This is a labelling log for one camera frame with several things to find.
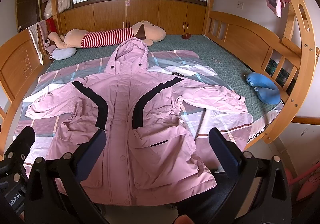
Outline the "light blue neck pillow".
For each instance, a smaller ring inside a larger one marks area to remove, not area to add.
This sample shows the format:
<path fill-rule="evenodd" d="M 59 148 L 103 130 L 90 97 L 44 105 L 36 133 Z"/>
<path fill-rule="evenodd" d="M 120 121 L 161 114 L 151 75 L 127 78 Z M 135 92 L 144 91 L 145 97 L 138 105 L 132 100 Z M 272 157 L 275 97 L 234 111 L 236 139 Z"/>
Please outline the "light blue neck pillow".
<path fill-rule="evenodd" d="M 70 58 L 71 56 L 73 56 L 75 54 L 76 54 L 76 48 L 74 48 L 74 47 L 68 47 L 68 48 L 64 48 L 64 49 L 56 48 L 52 52 L 49 59 L 51 59 L 51 60 L 64 60 L 64 59 Z"/>

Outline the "plaid pink grey quilt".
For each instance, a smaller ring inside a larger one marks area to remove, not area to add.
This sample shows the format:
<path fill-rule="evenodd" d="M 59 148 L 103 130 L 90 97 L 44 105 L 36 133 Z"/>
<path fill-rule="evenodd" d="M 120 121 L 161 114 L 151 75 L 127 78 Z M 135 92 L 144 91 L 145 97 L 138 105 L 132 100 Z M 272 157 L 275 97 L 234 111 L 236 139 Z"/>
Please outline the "plaid pink grey quilt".
<path fill-rule="evenodd" d="M 15 131 L 17 135 L 25 126 L 31 126 L 36 134 L 35 142 L 24 162 L 26 171 L 31 170 L 37 157 L 47 156 L 57 128 L 69 116 L 65 113 L 49 119 L 31 119 L 25 115 L 28 106 L 41 95 L 77 78 L 103 73 L 108 60 L 109 58 L 104 57 L 84 61 L 63 69 L 50 68 L 47 73 L 39 76 L 35 90 L 31 96 L 23 100 L 21 117 Z M 148 60 L 149 71 L 186 77 L 209 85 L 228 85 L 220 78 L 219 74 L 206 66 L 193 51 L 150 52 Z M 250 102 L 249 97 L 256 98 L 257 93 L 246 83 L 246 74 L 241 72 L 238 76 L 240 78 L 240 86 L 246 90 L 243 97 L 249 113 L 247 116 L 221 115 L 219 112 L 207 112 L 203 108 L 197 108 L 187 103 L 183 104 L 179 117 L 195 138 L 197 153 L 209 169 L 222 170 L 217 158 L 214 157 L 212 149 L 209 148 L 208 131 L 210 128 L 218 128 L 225 138 L 243 148 L 258 137 L 275 120 L 284 106 L 283 102 L 272 106 L 268 106 L 259 100 Z"/>

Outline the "red item by headboard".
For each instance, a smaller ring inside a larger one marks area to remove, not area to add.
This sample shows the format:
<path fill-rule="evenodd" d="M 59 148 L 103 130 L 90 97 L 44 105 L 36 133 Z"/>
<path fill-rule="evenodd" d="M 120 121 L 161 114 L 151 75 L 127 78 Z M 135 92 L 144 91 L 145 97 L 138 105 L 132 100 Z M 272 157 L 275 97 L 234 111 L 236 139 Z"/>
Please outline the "red item by headboard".
<path fill-rule="evenodd" d="M 46 24 L 47 24 L 47 30 L 49 33 L 51 32 L 55 32 L 58 33 L 58 30 L 56 28 L 56 23 L 55 20 L 53 18 L 49 18 L 46 20 Z"/>

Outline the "wooden bunk ladder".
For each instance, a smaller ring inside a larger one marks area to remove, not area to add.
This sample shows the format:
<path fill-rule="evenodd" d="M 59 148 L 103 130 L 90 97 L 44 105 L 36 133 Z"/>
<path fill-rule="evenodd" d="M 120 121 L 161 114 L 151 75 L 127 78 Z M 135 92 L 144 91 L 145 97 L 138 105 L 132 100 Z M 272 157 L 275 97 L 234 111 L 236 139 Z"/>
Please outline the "wooden bunk ladder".
<path fill-rule="evenodd" d="M 267 144 L 279 137 L 298 113 L 307 97 L 316 67 L 315 35 L 305 1 L 290 1 L 295 14 L 293 21 L 298 22 L 301 41 L 301 47 L 294 47 L 292 51 L 300 58 L 300 64 L 295 66 L 298 70 L 297 79 L 288 100 L 272 124 L 263 132 L 263 140 Z"/>

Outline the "white towel on headboard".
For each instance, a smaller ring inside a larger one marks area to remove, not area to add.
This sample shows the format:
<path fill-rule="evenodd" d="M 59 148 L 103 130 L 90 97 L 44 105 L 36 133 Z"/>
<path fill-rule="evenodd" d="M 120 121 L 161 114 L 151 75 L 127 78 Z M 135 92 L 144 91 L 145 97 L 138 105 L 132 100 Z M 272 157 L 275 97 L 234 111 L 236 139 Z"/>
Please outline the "white towel on headboard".
<path fill-rule="evenodd" d="M 35 50 L 37 52 L 37 55 L 39 57 L 39 61 L 41 65 L 44 65 L 43 63 L 43 56 L 42 56 L 42 52 L 40 50 L 40 45 L 39 45 L 39 36 L 38 36 L 38 32 L 37 32 L 37 24 L 33 24 L 31 26 L 29 26 L 27 28 L 27 30 L 29 31 L 30 37 L 33 41 L 33 45 L 35 47 Z"/>

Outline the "wall socket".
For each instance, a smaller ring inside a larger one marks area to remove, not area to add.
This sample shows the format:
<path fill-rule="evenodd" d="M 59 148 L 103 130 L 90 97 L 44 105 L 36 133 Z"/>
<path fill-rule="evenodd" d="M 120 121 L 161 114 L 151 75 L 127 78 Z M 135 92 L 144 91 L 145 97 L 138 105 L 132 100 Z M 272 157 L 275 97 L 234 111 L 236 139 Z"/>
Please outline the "wall socket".
<path fill-rule="evenodd" d="M 242 1 L 239 1 L 237 4 L 237 8 L 243 9 L 244 3 Z"/>

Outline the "pink cloth on headboard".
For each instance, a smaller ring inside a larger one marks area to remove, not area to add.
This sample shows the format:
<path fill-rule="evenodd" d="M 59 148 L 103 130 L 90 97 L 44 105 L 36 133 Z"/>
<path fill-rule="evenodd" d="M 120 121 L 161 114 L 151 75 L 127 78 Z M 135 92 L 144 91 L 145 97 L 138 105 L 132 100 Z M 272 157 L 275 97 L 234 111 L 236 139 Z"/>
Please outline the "pink cloth on headboard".
<path fill-rule="evenodd" d="M 47 30 L 47 24 L 46 24 L 46 21 L 45 20 L 41 20 L 37 23 L 37 26 L 39 27 L 40 29 L 40 33 L 41 33 L 41 37 L 42 37 L 42 40 L 43 40 L 43 43 L 46 39 L 49 39 L 48 38 L 48 30 Z"/>

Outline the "blue plush neck pillow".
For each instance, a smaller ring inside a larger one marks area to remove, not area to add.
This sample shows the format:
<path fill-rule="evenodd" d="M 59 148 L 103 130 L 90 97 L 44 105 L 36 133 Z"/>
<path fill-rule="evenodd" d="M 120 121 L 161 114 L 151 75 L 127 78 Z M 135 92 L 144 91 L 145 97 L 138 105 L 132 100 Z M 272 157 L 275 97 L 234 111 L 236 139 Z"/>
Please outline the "blue plush neck pillow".
<path fill-rule="evenodd" d="M 280 91 L 274 82 L 263 74 L 252 72 L 246 76 L 246 82 L 253 87 L 261 102 L 277 105 L 281 101 Z"/>

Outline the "pink hooded jacket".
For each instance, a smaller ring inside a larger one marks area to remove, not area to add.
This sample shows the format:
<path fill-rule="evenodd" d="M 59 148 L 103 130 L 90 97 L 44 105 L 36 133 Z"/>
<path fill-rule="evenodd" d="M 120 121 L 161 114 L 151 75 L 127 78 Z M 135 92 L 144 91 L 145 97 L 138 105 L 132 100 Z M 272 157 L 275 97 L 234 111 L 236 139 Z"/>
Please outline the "pink hooded jacket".
<path fill-rule="evenodd" d="M 77 78 L 35 100 L 32 119 L 69 114 L 48 149 L 60 158 L 104 130 L 107 141 L 82 186 L 100 204 L 158 206 L 216 186 L 219 161 L 210 129 L 244 149 L 253 117 L 244 97 L 224 86 L 149 71 L 148 47 L 121 43 L 104 72 Z"/>

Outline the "small brown object on bed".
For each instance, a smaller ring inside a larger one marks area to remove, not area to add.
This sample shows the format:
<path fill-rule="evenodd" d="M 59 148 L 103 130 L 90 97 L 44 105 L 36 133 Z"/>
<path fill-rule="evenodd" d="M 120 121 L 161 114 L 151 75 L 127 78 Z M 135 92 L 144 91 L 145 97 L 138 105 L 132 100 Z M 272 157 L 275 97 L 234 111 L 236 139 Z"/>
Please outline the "small brown object on bed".
<path fill-rule="evenodd" d="M 191 34 L 189 34 L 189 33 L 186 33 L 186 34 L 182 35 L 182 39 L 187 40 L 187 39 L 190 39 L 190 38 L 191 38 Z"/>

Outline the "large striped plush dog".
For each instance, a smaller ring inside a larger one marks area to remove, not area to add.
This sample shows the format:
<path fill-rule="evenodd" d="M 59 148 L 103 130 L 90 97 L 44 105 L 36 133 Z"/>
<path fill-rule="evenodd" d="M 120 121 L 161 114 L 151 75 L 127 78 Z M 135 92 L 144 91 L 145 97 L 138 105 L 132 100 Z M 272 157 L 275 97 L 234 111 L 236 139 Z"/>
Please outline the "large striped plush dog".
<path fill-rule="evenodd" d="M 65 36 L 51 32 L 49 40 L 53 41 L 57 48 L 95 48 L 111 45 L 119 45 L 127 39 L 137 38 L 151 46 L 154 42 L 162 41 L 166 36 L 163 28 L 149 21 L 140 21 L 128 28 L 116 30 L 89 32 L 87 30 L 72 29 Z"/>

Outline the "small purple plush toy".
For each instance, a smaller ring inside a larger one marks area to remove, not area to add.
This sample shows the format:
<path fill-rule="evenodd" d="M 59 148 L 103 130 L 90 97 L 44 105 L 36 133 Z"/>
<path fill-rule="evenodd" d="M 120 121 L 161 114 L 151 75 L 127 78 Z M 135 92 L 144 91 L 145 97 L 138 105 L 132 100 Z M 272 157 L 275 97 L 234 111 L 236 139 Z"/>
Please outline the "small purple plush toy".
<path fill-rule="evenodd" d="M 44 49 L 52 55 L 53 51 L 56 49 L 56 45 L 52 44 L 49 39 L 44 41 Z"/>

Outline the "wooden wall cabinets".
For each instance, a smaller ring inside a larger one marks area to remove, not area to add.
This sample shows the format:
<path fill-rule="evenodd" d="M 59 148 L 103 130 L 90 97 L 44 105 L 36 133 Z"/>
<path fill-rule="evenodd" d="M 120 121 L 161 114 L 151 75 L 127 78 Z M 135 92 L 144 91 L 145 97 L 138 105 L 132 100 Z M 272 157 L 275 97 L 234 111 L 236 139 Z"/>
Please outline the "wooden wall cabinets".
<path fill-rule="evenodd" d="M 72 29 L 106 31 L 149 21 L 166 34 L 202 34 L 206 7 L 177 0 L 110 0 L 70 9 L 60 14 L 61 32 Z"/>

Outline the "wooden headboard left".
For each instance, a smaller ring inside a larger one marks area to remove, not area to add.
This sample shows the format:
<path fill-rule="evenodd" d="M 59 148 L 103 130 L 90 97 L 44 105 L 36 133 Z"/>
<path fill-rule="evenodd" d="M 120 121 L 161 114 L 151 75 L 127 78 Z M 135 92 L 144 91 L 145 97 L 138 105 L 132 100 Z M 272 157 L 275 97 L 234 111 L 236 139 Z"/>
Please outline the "wooden headboard left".
<path fill-rule="evenodd" d="M 48 54 L 43 55 L 43 64 L 40 63 L 28 30 L 23 30 L 1 46 L 1 90 L 9 102 L 7 111 L 1 109 L 1 158 L 12 121 L 24 95 L 50 63 Z"/>

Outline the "wooden footboard right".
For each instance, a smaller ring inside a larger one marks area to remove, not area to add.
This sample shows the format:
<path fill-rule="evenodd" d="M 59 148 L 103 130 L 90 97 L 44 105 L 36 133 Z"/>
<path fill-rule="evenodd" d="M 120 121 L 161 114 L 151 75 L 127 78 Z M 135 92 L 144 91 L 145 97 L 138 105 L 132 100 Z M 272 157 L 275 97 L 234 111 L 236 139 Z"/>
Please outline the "wooden footboard right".
<path fill-rule="evenodd" d="M 293 65 L 296 73 L 300 69 L 301 57 L 281 43 L 272 31 L 237 15 L 208 12 L 205 36 L 236 56 L 252 71 L 276 82 L 265 70 L 274 52 L 280 54 L 279 66 L 285 61 Z"/>

